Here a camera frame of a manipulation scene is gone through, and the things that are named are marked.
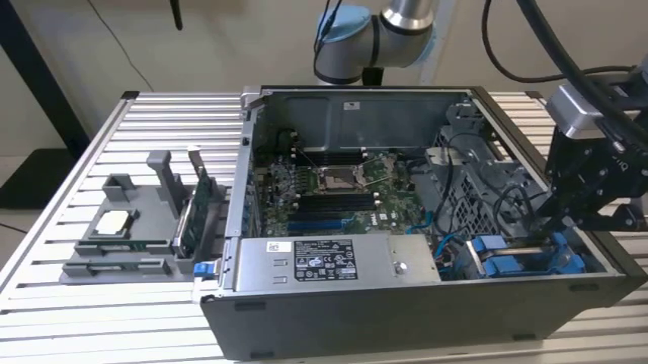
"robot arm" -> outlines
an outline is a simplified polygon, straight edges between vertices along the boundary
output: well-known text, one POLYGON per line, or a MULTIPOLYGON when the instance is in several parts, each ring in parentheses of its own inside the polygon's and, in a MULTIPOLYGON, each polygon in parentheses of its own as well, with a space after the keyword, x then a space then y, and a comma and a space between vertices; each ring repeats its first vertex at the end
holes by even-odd
MULTIPOLYGON (((643 130, 648 128, 647 66, 648 58, 631 74, 589 76, 643 130)), ((552 230, 569 216, 584 230, 648 231, 635 203, 620 204, 612 216, 599 213, 615 199, 637 201, 648 191, 644 150, 632 150, 604 135, 597 126, 604 116, 571 83, 559 87, 547 110, 557 127, 545 170, 551 196, 536 213, 551 218, 541 229, 552 230)))
POLYGON ((585 76, 536 2, 517 3, 569 81, 547 106, 557 127, 545 169, 551 195, 535 212, 537 230, 561 230, 569 217, 589 231, 647 231, 640 206, 620 204, 612 216, 599 211, 613 200, 639 199, 648 191, 648 58, 629 74, 585 76))
POLYGON ((380 15, 342 5, 322 17, 313 67, 323 84, 356 83, 365 67, 406 67, 433 47, 432 0, 392 0, 380 15))

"white wall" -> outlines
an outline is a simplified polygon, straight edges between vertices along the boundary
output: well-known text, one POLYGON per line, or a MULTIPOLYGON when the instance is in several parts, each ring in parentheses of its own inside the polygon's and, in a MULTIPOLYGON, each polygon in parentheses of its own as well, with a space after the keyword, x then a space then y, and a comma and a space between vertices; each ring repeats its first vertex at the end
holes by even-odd
POLYGON ((0 48, 0 156, 63 147, 59 134, 0 48))
MULTIPOLYGON (((13 0, 79 118, 96 130, 127 89, 146 84, 86 0, 13 0)), ((156 91, 238 92, 313 84, 311 44, 323 0, 183 0, 178 32, 166 0, 94 0, 156 91)), ((384 1, 346 1, 378 11, 384 1)), ((386 83, 416 84, 417 69, 386 83)))
MULTIPOLYGON (((648 52, 647 0, 539 0, 537 3, 580 67, 641 62, 648 52)), ((484 85, 498 91, 536 89, 551 95, 559 83, 516 83, 492 66, 481 43, 482 4, 482 0, 458 0, 434 84, 484 85)), ((516 0, 493 1, 489 37, 500 62, 511 72, 527 77, 559 72, 516 0)))
MULTIPOLYGON (((539 89, 504 78, 481 45, 481 0, 457 0, 433 83, 490 90, 539 89)), ((556 72, 515 0, 493 1, 492 43, 520 75, 556 72)), ((311 84, 311 44, 325 0, 183 0, 178 32, 166 0, 94 0, 156 91, 237 92, 249 84, 311 84)), ((386 0, 345 0, 378 11, 386 0)), ((96 131, 127 89, 146 90, 86 0, 13 0, 16 11, 86 128, 96 131)), ((541 0, 583 67, 643 57, 647 0, 541 0)), ((389 70, 385 84, 418 84, 420 69, 389 70)))

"motherboard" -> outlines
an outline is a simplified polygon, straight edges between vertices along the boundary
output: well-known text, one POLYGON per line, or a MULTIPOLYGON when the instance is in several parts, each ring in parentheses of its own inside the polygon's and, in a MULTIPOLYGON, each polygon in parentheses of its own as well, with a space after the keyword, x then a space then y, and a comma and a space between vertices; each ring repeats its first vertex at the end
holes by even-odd
POLYGON ((425 222, 408 165, 390 150, 277 155, 257 168, 266 237, 406 234, 425 222))

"power supply label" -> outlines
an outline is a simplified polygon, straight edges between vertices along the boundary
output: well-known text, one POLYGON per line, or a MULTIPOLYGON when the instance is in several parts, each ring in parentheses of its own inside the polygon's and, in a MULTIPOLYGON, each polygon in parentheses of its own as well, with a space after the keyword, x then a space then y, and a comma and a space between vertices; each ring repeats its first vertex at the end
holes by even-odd
POLYGON ((295 279, 299 282, 358 279, 353 241, 295 241, 295 279))

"metal rail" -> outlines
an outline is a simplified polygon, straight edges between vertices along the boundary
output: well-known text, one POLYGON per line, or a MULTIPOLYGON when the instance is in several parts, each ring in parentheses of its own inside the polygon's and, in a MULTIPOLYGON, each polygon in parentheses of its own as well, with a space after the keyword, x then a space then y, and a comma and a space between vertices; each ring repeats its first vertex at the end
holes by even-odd
MULTIPOLYGON (((492 93, 547 154, 553 121, 541 100, 492 93)), ((172 169, 187 183, 195 172, 189 145, 219 183, 233 182, 241 132, 237 94, 143 93, 120 102, 68 180, 0 273, 0 362, 190 362, 225 364, 197 305, 191 283, 62 286, 62 262, 86 231, 104 195, 106 176, 127 172, 155 184, 147 151, 172 149, 172 169)), ((648 234, 615 234, 648 268, 648 234)), ((648 287, 615 307, 579 315, 548 340, 301 359, 314 363, 648 362, 648 287)))

